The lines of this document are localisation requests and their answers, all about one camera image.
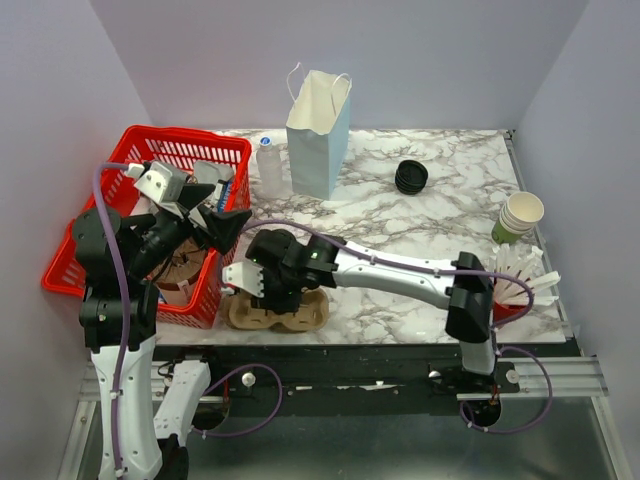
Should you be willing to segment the stack of green paper cups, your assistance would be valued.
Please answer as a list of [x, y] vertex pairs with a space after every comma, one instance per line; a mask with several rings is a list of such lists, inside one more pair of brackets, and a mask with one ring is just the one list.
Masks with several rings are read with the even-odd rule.
[[513, 244], [533, 230], [544, 213], [544, 204], [536, 195], [516, 192], [501, 207], [491, 238], [497, 244]]

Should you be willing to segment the brown pulp cup carrier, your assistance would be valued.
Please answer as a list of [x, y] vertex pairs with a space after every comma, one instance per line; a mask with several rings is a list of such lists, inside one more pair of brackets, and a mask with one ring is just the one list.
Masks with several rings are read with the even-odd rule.
[[219, 317], [230, 328], [243, 331], [272, 330], [298, 334], [321, 329], [329, 318], [329, 299], [322, 289], [307, 290], [297, 312], [277, 314], [254, 306], [245, 291], [227, 296], [220, 303]]

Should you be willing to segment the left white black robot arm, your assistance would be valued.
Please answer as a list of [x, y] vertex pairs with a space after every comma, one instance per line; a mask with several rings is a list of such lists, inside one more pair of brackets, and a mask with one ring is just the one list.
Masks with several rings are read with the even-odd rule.
[[149, 274], [186, 240], [228, 252], [250, 211], [214, 212], [199, 204], [208, 187], [186, 185], [179, 215], [122, 217], [94, 189], [95, 205], [74, 221], [75, 257], [86, 273], [79, 320], [99, 381], [102, 479], [184, 479], [186, 437], [202, 395], [214, 393], [220, 368], [183, 360], [160, 407], [152, 400], [159, 290]]

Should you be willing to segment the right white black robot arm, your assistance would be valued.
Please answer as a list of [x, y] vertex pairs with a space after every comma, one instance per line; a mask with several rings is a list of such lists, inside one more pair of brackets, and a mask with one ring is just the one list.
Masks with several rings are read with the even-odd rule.
[[277, 314], [298, 310], [306, 290], [364, 288], [405, 296], [446, 312], [446, 333], [461, 350], [460, 379], [480, 392], [496, 380], [494, 281], [478, 257], [462, 252], [432, 261], [376, 251], [314, 233], [300, 243], [284, 229], [259, 231], [250, 243], [239, 288]]

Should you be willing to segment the light blue paper bag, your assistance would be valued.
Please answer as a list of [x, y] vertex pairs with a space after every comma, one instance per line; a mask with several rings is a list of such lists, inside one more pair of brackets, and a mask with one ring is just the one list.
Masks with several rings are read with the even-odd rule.
[[346, 157], [353, 80], [294, 68], [303, 74], [286, 121], [292, 188], [296, 194], [328, 200]]

